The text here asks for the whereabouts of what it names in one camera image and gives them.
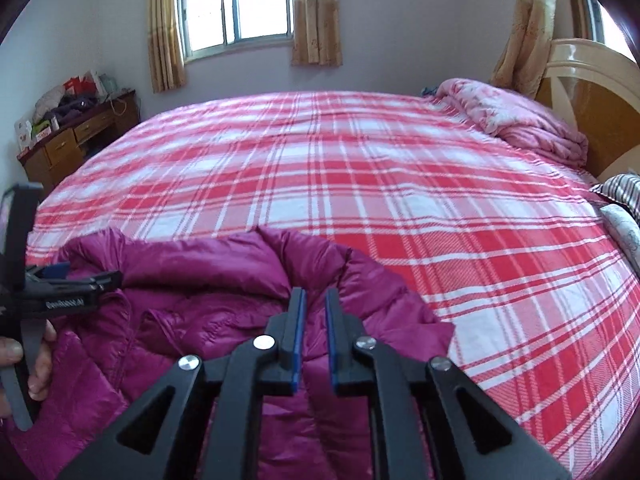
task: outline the window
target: window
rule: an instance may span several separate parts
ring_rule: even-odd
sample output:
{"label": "window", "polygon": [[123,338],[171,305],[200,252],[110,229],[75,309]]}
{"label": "window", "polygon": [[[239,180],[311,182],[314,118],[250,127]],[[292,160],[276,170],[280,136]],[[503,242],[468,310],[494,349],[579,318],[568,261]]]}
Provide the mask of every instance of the window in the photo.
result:
{"label": "window", "polygon": [[622,34],[620,28],[613,21],[613,18],[607,12],[603,6],[600,5],[600,15],[602,17],[602,35],[604,37],[603,43],[609,48],[624,54],[629,59],[634,59],[628,44],[626,44],[625,35]]}
{"label": "window", "polygon": [[628,44],[626,44],[625,35],[613,21],[607,9],[598,0],[587,0],[587,4],[591,15],[593,39],[635,61]]}
{"label": "window", "polygon": [[187,59],[292,36],[291,0],[178,0]]}

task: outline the headboard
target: headboard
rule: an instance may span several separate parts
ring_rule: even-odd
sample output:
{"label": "headboard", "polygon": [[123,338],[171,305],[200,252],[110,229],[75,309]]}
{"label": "headboard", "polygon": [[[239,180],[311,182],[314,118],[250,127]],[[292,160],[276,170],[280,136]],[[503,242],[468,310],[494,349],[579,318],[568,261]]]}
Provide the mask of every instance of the headboard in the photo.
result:
{"label": "headboard", "polygon": [[589,139],[586,169],[600,181],[640,173],[640,68],[601,43],[554,40],[536,100]]}

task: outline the window frame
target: window frame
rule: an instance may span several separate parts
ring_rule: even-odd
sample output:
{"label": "window frame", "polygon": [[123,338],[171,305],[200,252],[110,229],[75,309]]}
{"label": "window frame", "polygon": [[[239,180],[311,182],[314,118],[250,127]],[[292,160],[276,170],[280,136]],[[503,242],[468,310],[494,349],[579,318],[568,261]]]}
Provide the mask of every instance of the window frame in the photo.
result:
{"label": "window frame", "polygon": [[604,37],[604,26],[602,25],[602,11],[600,10],[600,2],[598,0],[585,0],[587,3],[588,16],[590,18],[589,26],[593,35],[593,41],[607,44]]}
{"label": "window frame", "polygon": [[234,36],[235,41],[229,43],[226,36],[226,13],[225,0],[220,0],[220,14],[222,19],[223,43],[219,45],[208,46],[199,50],[191,50],[189,40],[189,23],[187,20],[186,0],[176,0],[178,7],[178,25],[180,27],[180,35],[182,37],[182,51],[185,62],[190,62],[203,57],[216,56],[238,50],[247,50],[254,48],[264,48],[268,46],[277,46],[281,44],[291,44],[293,40],[293,2],[287,0],[287,32],[285,34],[270,34],[268,36],[257,36],[255,38],[242,38],[240,36],[240,12],[238,0],[232,0],[232,17],[234,20]]}

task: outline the desk drawer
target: desk drawer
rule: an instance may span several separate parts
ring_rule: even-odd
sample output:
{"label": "desk drawer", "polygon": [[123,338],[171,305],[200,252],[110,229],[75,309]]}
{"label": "desk drawer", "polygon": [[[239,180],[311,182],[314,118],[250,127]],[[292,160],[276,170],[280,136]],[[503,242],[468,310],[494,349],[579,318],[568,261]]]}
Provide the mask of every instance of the desk drawer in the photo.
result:
{"label": "desk drawer", "polygon": [[47,142],[44,149],[47,152],[51,165],[55,166],[73,150],[78,149],[78,146],[76,145],[76,138],[74,137],[74,131],[69,129],[62,132]]}
{"label": "desk drawer", "polygon": [[75,173],[80,166],[84,163],[82,159],[82,152],[76,146],[73,150],[67,153],[66,157],[60,160],[55,166],[50,169],[51,180],[54,186],[57,186],[66,179],[70,174]]}
{"label": "desk drawer", "polygon": [[114,123],[113,114],[111,111],[103,112],[95,117],[92,117],[88,121],[80,124],[80,126],[76,126],[76,139],[78,142],[82,142],[83,140],[90,139],[95,134],[99,134],[108,126],[111,126]]}

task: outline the red and white plaid bedsheet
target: red and white plaid bedsheet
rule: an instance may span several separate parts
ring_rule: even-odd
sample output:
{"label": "red and white plaid bedsheet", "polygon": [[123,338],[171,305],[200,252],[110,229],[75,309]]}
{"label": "red and white plaid bedsheet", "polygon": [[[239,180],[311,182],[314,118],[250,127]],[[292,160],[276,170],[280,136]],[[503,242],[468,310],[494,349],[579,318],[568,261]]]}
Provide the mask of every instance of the red and white plaid bedsheet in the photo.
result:
{"label": "red and white plaid bedsheet", "polygon": [[584,478],[640,388],[640,284],[592,183],[435,98],[238,98],[162,114],[97,155],[44,201],[29,256],[107,225],[167,240],[260,224],[359,248],[455,323],[455,362]]}

